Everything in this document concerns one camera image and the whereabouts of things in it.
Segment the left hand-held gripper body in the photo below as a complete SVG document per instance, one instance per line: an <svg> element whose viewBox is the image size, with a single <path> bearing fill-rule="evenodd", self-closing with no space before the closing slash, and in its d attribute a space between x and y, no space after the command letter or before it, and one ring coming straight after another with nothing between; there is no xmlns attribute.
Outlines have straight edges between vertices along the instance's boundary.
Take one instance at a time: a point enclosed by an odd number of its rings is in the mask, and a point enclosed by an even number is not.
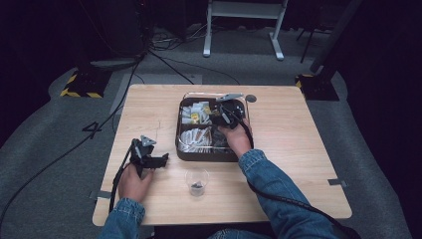
<svg viewBox="0 0 422 239"><path fill-rule="evenodd" d="M142 176L143 170L146 168L145 163L153 160L150 154L154 149L154 145L155 141L144 135L140 138L135 138L131 142L129 161L136 167L136 172L139 176Z"/></svg>

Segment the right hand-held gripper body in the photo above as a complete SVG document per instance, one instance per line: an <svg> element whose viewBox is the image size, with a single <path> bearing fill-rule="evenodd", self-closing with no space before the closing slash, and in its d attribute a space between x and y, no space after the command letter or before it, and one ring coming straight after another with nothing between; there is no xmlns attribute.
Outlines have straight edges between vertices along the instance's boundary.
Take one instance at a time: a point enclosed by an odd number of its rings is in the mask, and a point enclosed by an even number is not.
<svg viewBox="0 0 422 239"><path fill-rule="evenodd" d="M242 94L227 94L216 99L215 105L222 105L220 116L226 121L229 128L235 128L246 117L245 106L240 101Z"/></svg>

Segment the square metal compartment tray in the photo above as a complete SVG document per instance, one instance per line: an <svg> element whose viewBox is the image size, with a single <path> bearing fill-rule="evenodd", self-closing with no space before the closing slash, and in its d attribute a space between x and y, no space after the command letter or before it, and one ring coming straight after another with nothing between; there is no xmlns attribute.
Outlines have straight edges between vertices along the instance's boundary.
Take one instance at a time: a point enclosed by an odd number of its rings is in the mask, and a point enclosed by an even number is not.
<svg viewBox="0 0 422 239"><path fill-rule="evenodd" d="M211 150L207 153L196 153L196 152L189 153L189 152L182 152L181 150L178 149L178 138L184 131L190 130L193 128L206 128L206 127L211 127L212 129L213 126L217 126L217 127L220 126L220 125L215 125L212 122L211 124L182 123L181 122L182 108L192 106L194 103L208 102L210 106L210 110L211 110L210 117L215 116L212 114L212 109L214 108L216 104L216 99L218 97L223 97L225 95L227 94L200 93L200 92L190 92L184 95L183 99L181 100L179 104L177 130L176 130L176 137L175 137L176 152L179 158L186 161L215 161L215 162L234 162L238 160L236 154L233 152L232 149L231 149L232 153L215 153L212 151L212 146L211 146ZM247 120L249 118L249 113L248 113L248 102L246 101L244 95L240 99L240 101L244 104L245 113L246 113L246 117L243 119L242 122L239 123L239 124L242 124L244 120Z"/></svg>

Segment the clear plastic cup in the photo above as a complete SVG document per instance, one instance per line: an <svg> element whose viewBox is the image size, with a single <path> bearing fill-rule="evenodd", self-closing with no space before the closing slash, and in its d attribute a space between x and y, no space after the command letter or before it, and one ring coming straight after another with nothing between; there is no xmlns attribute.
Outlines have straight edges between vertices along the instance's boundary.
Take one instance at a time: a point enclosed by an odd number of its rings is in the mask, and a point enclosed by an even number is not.
<svg viewBox="0 0 422 239"><path fill-rule="evenodd" d="M185 173L185 183L192 196L199 197L205 193L209 181L209 173L203 168L191 168Z"/></svg>

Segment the person's right hand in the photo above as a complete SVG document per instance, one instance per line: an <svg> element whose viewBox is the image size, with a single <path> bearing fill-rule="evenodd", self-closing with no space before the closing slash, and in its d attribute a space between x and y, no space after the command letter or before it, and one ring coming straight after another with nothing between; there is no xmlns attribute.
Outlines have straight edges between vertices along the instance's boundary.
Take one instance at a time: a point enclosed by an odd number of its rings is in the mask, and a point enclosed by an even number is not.
<svg viewBox="0 0 422 239"><path fill-rule="evenodd" d="M238 124L235 128L219 126L218 130L224 134L230 148L238 158L253 148L251 145L252 131L246 123Z"/></svg>

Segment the person's left hand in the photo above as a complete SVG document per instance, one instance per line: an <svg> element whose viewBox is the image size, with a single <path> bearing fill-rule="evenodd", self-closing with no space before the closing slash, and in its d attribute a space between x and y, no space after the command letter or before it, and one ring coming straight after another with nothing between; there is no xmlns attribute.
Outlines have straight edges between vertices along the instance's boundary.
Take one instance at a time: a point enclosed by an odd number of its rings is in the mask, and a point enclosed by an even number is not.
<svg viewBox="0 0 422 239"><path fill-rule="evenodd" d="M141 178L133 164L128 164L118 184L118 195L120 198L129 198L141 203L146 197L149 185L152 181L154 170L149 169Z"/></svg>

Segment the pile of white yellow packets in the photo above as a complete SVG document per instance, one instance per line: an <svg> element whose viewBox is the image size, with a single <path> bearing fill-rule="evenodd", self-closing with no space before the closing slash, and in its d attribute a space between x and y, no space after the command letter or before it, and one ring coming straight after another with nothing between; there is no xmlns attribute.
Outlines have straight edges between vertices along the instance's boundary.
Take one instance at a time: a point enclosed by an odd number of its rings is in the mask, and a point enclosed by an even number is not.
<svg viewBox="0 0 422 239"><path fill-rule="evenodd" d="M192 106L183 107L181 122L187 124L211 124L211 110L208 102L194 103Z"/></svg>

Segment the pile of white brown sticks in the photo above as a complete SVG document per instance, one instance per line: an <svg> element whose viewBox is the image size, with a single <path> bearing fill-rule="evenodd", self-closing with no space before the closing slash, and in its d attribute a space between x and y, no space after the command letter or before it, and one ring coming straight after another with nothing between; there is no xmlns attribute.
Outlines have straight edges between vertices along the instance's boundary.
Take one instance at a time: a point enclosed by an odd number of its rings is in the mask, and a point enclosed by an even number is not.
<svg viewBox="0 0 422 239"><path fill-rule="evenodd" d="M186 130L178 138L178 149L182 152L207 153L211 146L211 127Z"/></svg>

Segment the black yellow striped stand base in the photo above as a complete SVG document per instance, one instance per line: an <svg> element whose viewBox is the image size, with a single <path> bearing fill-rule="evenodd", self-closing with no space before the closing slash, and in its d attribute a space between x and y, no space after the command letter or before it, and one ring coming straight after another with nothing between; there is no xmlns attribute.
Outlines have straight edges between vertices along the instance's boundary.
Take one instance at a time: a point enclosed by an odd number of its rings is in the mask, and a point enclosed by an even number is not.
<svg viewBox="0 0 422 239"><path fill-rule="evenodd" d="M339 97L331 82L324 81L320 76L300 74L295 76L295 85L301 90L308 101L338 101Z"/></svg>
<svg viewBox="0 0 422 239"><path fill-rule="evenodd" d="M110 76L110 71L93 70L91 72L82 72L76 70L69 77L60 96L100 99L105 95Z"/></svg>

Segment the black tripod leg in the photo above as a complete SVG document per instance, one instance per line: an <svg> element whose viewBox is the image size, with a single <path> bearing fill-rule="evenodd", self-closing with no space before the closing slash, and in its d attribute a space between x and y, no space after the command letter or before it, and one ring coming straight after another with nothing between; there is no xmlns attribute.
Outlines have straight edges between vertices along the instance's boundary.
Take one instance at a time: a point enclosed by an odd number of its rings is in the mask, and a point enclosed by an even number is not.
<svg viewBox="0 0 422 239"><path fill-rule="evenodd" d="M304 50L303 50L303 53L302 53L302 56L301 56L301 59L300 59L300 63L301 64L304 62L304 60L306 58L306 55L307 55L307 53L309 51L310 46L317 46L317 47L319 46L318 43L315 43L313 41L314 34L316 33L316 30L315 29L309 30L309 31L307 29L302 29L302 31L297 36L296 41L298 42L299 39L305 34L305 32L307 32L309 35L308 35L308 39L306 40L306 44L304 46Z"/></svg>

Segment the person's legs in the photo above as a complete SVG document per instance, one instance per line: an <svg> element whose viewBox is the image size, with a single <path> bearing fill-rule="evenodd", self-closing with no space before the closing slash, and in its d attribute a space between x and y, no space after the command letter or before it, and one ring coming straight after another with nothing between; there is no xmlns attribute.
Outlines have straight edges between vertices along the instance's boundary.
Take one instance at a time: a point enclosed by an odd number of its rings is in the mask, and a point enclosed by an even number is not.
<svg viewBox="0 0 422 239"><path fill-rule="evenodd" d="M245 230L223 229L215 232L207 239L272 239L270 236L262 235Z"/></svg>

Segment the dark stand column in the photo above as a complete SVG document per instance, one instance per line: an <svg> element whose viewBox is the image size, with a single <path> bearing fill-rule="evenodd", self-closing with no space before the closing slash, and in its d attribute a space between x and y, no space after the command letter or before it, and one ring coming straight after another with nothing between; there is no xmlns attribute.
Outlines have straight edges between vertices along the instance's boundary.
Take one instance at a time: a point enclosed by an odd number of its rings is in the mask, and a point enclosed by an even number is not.
<svg viewBox="0 0 422 239"><path fill-rule="evenodd" d="M138 0L78 0L109 51L128 65L146 55L148 42L146 11Z"/></svg>

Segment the white metal stand frame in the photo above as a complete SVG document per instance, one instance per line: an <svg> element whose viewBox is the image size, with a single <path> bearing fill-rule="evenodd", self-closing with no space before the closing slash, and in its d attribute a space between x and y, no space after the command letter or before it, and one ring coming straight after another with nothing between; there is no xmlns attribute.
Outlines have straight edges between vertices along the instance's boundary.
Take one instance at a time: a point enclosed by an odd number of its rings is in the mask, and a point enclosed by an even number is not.
<svg viewBox="0 0 422 239"><path fill-rule="evenodd" d="M269 38L275 51L276 59L282 61L285 56L282 52L278 37L287 10L289 0L281 3L247 3L224 2L222 0L208 0L207 25L202 55L207 58L211 55L212 20L214 17L233 17L276 20L275 30L269 33Z"/></svg>

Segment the grey slanted metal post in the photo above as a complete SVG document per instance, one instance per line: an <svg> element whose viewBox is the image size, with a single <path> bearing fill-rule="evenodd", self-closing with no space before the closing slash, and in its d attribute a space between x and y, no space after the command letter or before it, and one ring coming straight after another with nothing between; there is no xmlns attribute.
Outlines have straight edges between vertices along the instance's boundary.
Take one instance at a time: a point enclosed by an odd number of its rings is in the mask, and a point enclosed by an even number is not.
<svg viewBox="0 0 422 239"><path fill-rule="evenodd" d="M329 61L335 57L341 35L361 2L362 0L327 0L327 3L321 5L321 18L325 24L330 24L330 35L310 66L313 73L317 73L321 67L327 67Z"/></svg>

